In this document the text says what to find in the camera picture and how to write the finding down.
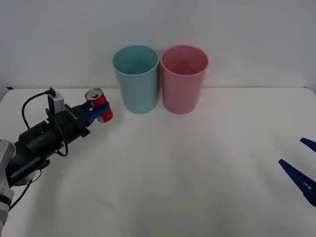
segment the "red can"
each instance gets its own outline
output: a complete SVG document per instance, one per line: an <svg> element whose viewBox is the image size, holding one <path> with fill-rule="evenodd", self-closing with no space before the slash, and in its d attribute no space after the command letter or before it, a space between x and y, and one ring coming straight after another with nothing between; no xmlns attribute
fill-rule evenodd
<svg viewBox="0 0 316 237"><path fill-rule="evenodd" d="M107 99L105 98L105 95L103 94L103 91L100 88L88 90L85 94L85 99L91 103L91 106L93 108L100 108L107 102ZM111 120L111 118L113 118L113 112L109 107L109 109L97 119L99 122L107 122Z"/></svg>

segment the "cup rim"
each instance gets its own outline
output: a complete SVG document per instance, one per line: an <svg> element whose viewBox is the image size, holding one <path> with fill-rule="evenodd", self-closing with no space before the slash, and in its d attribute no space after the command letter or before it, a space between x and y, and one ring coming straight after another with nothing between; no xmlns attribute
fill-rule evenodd
<svg viewBox="0 0 316 237"><path fill-rule="evenodd" d="M126 74L126 73L123 73L123 72L119 71L118 69L116 69L116 67L114 66L114 57L115 57L115 55L116 55L118 52L120 52L121 50L123 50L123 49L129 48L129 47L134 47L134 46L146 47L146 48L151 49L153 52L155 52L155 54L156 54L157 57L158 57L158 60L157 60L157 63L155 64L155 66L154 66L152 69L150 69L150 70L147 71L147 72L141 73L141 74ZM117 71L117 72L120 73L120 74L123 74L123 75L125 75L125 76L129 76L129 77L137 77L137 76L141 76L141 75L144 75L144 74L146 74L146 73L149 73L149 72L153 71L153 70L158 66L158 64L159 64L159 62L160 62L160 56L159 56L159 54L157 53L157 51L154 50L153 48L151 48L151 47L149 47L149 46L147 46L147 45L143 45L143 44L132 44L132 45L126 46L126 47L124 47L124 48L121 48L119 51L117 51L117 52L115 53L115 55L114 55L114 57L113 57L113 59L112 59L112 64L113 64L114 70Z"/></svg>
<svg viewBox="0 0 316 237"><path fill-rule="evenodd" d="M174 73L174 72L170 71L169 69L167 69L167 68L164 66L163 62L162 62L162 57L163 57L163 55L164 55L168 50L170 50L170 49L172 49L172 48L175 48L175 47L179 47L179 46L187 46L187 47L195 48L195 49L201 51L201 52L206 56L206 59L207 59L207 64L206 64L205 68L204 68L202 71L198 72L198 73L190 74L190 75L177 74L177 73ZM202 49L200 49L200 48L198 48L198 47L195 47L195 46L193 46L193 45L190 45L190 44L177 44L177 45L171 46L171 47L167 48L167 49L161 54L161 57L160 57L160 64L161 64L161 66L162 66L166 71L168 71L168 72L170 72L170 73L172 73L172 74L174 74L174 75L180 76L180 77L192 77L192 76L195 76L195 75L199 75L199 74L203 73L203 72L207 69L208 63L209 63L209 59L208 59L207 54L206 54Z"/></svg>

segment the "black cable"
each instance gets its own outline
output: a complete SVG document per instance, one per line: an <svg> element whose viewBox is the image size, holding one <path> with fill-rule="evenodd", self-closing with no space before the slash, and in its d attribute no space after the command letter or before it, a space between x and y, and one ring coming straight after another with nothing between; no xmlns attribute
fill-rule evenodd
<svg viewBox="0 0 316 237"><path fill-rule="evenodd" d="M16 206L16 204L18 204L18 202L22 199L22 197L24 196L24 194L26 193L26 191L29 189L30 185L31 185L32 183L34 183L37 179L39 179L39 178L41 177L41 174L42 174L41 169L40 169L39 171L40 171L39 176L38 176L35 180L31 180L31 181L26 185L26 187L25 187L23 193L21 194L21 196L15 201L14 204L12 204L12 205L10 206L9 211L12 210L12 209Z"/></svg>
<svg viewBox="0 0 316 237"><path fill-rule="evenodd" d="M62 157L66 157L68 155L68 144L67 144L67 141L66 141L66 138L64 136L64 133L63 131L61 130L60 126L58 125L58 123L55 121L55 118L51 117L53 123L55 124L56 128L57 128L57 131L59 133L59 136L61 136L61 139L62 139L62 142L64 142L65 144L65 153L62 154L60 151L56 151L56 153Z"/></svg>
<svg viewBox="0 0 316 237"><path fill-rule="evenodd" d="M23 118L23 121L24 121L24 123L25 123L25 125L26 125L26 127L28 129L30 129L30 126L29 126L28 122L26 121L25 114L24 114L25 106L27 105L27 103L29 103L31 100L33 100L33 99L35 99L35 98L37 98L37 97L39 97L41 95L48 95L48 94L55 94L55 93L56 93L55 90L53 88L50 88L47 91L44 91L44 92L42 92L40 94L37 94L37 95L34 95L34 96L30 97L29 99L27 99L27 101L24 102L24 104L22 106L22 118Z"/></svg>
<svg viewBox="0 0 316 237"><path fill-rule="evenodd" d="M12 205L10 206L9 211L12 210L12 209L16 206L16 204L18 204L18 202L22 199L22 197L24 196L24 194L26 193L26 191L29 189L31 183L32 183L32 181L30 181L30 182L27 184L27 186L26 186L26 188L24 189L24 191L23 191L23 193L21 194L21 196L15 201L14 204L12 204Z"/></svg>
<svg viewBox="0 0 316 237"><path fill-rule="evenodd" d="M29 126L29 124L28 124L28 122L26 121L26 118L25 118L25 107L26 107L26 105L31 100L33 100L33 99L35 99L35 98L37 98L37 97L39 97L41 95L48 95L48 94L55 94L55 93L56 93L55 90L53 88L50 88L49 90L44 91L42 93L39 93L37 95L34 95L34 96L30 97L27 101L25 101L25 103L22 106L22 118L23 118L23 121L24 121L24 123L25 123L25 125L26 125L26 127L28 129L30 129L30 126ZM51 117L51 118L52 118L52 121L53 121L53 123L55 124L55 126L57 128L57 132L58 132L59 136L62 138L62 142L65 144L65 149L66 149L65 154L62 154L60 151L56 151L56 153L58 155L62 156L62 157L66 157L68 155L68 144L67 144L66 138L65 138L64 133L62 132L60 126L58 125L58 123L55 121L55 119L53 117Z"/></svg>
<svg viewBox="0 0 316 237"><path fill-rule="evenodd" d="M32 180L32 181L31 181L31 184L34 183L37 179L39 179L39 178L41 177L41 169L40 169L39 171L40 171L39 176L38 176L35 180Z"/></svg>

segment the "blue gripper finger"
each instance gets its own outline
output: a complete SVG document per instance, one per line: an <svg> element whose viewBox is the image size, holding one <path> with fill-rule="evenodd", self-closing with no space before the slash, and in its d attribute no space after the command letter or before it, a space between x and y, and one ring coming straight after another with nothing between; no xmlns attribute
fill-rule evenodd
<svg viewBox="0 0 316 237"><path fill-rule="evenodd" d="M87 122L88 124L92 124L93 121L97 118L100 117L101 115L103 115L110 107L110 104L107 102L104 104L104 106L97 108L97 109L93 109L88 111L88 113L90 113L90 118L88 118Z"/></svg>
<svg viewBox="0 0 316 237"><path fill-rule="evenodd" d="M306 146L308 146L309 148L311 148L314 152L316 152L316 142L313 142L311 140L308 140L304 137L301 138L300 140L303 144L305 144Z"/></svg>
<svg viewBox="0 0 316 237"><path fill-rule="evenodd" d="M282 159L279 160L279 164L303 192L310 204L316 206L316 182Z"/></svg>

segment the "blue cup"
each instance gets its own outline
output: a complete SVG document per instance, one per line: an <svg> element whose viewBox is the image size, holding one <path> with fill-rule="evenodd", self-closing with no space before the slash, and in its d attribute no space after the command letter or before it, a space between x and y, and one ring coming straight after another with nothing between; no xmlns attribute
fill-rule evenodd
<svg viewBox="0 0 316 237"><path fill-rule="evenodd" d="M136 114L151 111L159 97L159 55L143 45L121 49L113 58L126 108Z"/></svg>

